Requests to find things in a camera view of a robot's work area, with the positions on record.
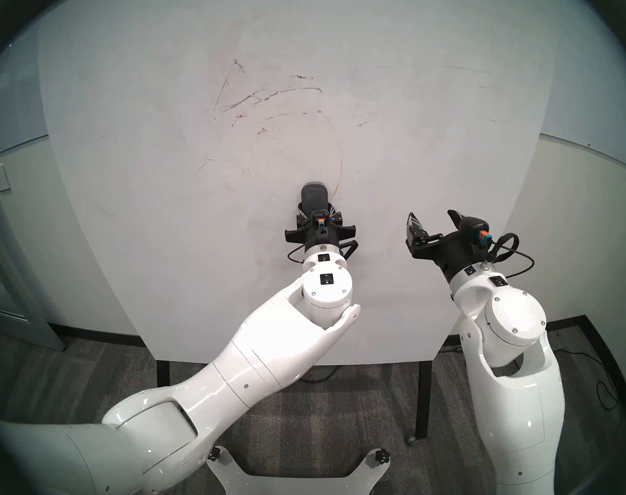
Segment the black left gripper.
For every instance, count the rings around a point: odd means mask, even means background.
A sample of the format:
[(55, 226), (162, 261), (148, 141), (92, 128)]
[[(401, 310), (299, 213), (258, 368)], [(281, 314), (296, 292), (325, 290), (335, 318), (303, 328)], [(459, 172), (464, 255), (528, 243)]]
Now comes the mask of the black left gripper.
[(304, 244), (304, 251), (308, 251), (318, 245), (332, 245), (340, 248), (341, 242), (351, 240), (356, 236), (355, 226), (344, 226), (343, 215), (333, 205), (328, 206), (328, 227), (315, 229), (312, 225), (310, 214), (304, 212), (303, 204), (296, 208), (296, 228), (285, 230), (285, 241), (290, 244)]

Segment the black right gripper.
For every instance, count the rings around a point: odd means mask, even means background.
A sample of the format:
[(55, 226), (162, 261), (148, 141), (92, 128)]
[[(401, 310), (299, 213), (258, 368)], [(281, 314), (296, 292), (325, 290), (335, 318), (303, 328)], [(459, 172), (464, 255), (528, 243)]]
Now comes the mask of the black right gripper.
[[(451, 209), (447, 214), (459, 233), (467, 233), (469, 222), (466, 215)], [(450, 283), (458, 274), (474, 275), (477, 272), (475, 265), (480, 265), (487, 258), (489, 250), (488, 245), (466, 240), (459, 233), (430, 236), (419, 219), (409, 213), (405, 244), (414, 259), (433, 261)]]

